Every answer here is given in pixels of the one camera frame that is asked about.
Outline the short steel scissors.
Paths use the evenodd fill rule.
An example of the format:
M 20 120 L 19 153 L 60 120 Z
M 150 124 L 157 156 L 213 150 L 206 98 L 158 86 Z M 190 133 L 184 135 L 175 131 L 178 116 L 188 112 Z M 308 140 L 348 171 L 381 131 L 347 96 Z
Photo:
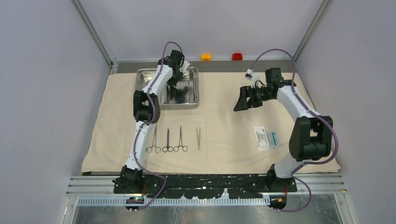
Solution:
M 174 152 L 174 148 L 170 145 L 170 128 L 167 128 L 166 144 L 162 148 L 162 152 L 169 153 Z

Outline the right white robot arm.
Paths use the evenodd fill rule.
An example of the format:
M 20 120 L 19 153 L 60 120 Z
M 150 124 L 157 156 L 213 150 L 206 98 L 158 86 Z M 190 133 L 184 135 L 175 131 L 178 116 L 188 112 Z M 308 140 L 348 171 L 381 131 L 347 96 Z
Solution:
M 240 88 L 239 98 L 234 111 L 245 111 L 263 106 L 265 101 L 277 100 L 287 110 L 294 121 L 289 140 L 289 153 L 273 164 L 267 171 L 266 186 L 271 191 L 279 191 L 290 181 L 305 164 L 313 164 L 330 155 L 333 139 L 333 120 L 329 116 L 321 116 L 299 96 L 294 80 L 282 77 L 280 68 L 265 71 L 266 84 L 261 82 L 252 69 L 248 69 L 245 77 L 250 80 L 249 86 Z

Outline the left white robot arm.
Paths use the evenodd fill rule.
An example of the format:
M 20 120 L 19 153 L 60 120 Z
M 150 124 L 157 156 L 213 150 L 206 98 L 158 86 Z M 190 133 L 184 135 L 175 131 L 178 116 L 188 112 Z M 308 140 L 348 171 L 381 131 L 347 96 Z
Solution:
M 136 121 L 134 140 L 126 164 L 120 176 L 113 180 L 114 193 L 139 193 L 143 189 L 144 152 L 151 131 L 161 114 L 158 94 L 166 85 L 176 85 L 187 70 L 189 63 L 185 61 L 180 50 L 172 50 L 169 56 L 158 61 L 155 74 L 149 83 L 133 94 L 133 116 Z

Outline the long steel forceps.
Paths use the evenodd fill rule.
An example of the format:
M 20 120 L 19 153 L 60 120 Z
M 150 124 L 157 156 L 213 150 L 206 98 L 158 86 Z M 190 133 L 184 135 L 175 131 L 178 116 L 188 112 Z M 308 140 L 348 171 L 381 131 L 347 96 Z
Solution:
M 149 147 L 146 147 L 146 150 L 145 150 L 146 153 L 151 153 L 153 151 L 155 153 L 161 152 L 161 148 L 157 145 L 157 125 L 155 125 L 155 128 L 154 128 L 154 136 L 153 136 L 152 145 Z

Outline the green white packet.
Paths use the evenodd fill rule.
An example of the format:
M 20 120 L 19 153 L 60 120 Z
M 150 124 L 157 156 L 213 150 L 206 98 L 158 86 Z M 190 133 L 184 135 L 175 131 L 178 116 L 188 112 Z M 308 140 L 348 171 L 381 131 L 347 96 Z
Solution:
M 267 136 L 269 140 L 269 146 L 271 149 L 280 147 L 277 130 L 267 131 Z

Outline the white sterile pouch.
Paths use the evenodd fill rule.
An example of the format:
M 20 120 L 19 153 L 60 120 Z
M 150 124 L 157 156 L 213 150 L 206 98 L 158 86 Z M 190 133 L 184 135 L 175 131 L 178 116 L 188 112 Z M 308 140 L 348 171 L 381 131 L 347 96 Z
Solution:
M 270 149 L 269 140 L 264 126 L 254 126 L 253 131 L 255 133 L 257 149 L 258 151 L 265 151 Z

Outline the wire mesh steel basket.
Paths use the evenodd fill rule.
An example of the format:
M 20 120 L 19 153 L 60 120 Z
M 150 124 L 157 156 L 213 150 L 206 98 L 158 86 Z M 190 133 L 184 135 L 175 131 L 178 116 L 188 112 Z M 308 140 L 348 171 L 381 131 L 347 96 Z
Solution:
M 198 70 L 195 67 L 189 67 L 187 69 L 187 71 L 189 71 L 189 70 L 192 71 L 193 73 L 195 73 L 195 76 L 196 76 L 197 92 L 198 92 L 198 98 L 197 98 L 196 102 L 192 103 L 192 104 L 164 104 L 164 105 L 160 105 L 161 110 L 188 110 L 188 109 L 194 109 L 194 108 L 198 107 L 198 105 L 199 105 L 199 76 L 198 76 Z

